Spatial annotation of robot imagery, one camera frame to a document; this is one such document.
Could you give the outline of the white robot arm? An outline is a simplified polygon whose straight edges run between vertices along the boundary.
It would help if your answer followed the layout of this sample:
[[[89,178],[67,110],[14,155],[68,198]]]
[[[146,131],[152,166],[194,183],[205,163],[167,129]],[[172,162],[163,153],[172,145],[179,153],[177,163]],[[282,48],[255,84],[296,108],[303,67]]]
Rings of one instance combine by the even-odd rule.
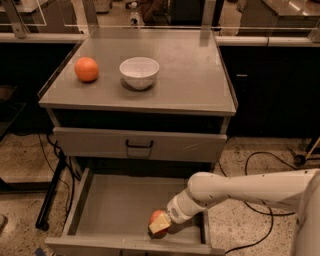
[[[149,224],[157,234],[227,200],[285,209],[297,214],[290,256],[320,256],[320,169],[223,177],[198,172]]]

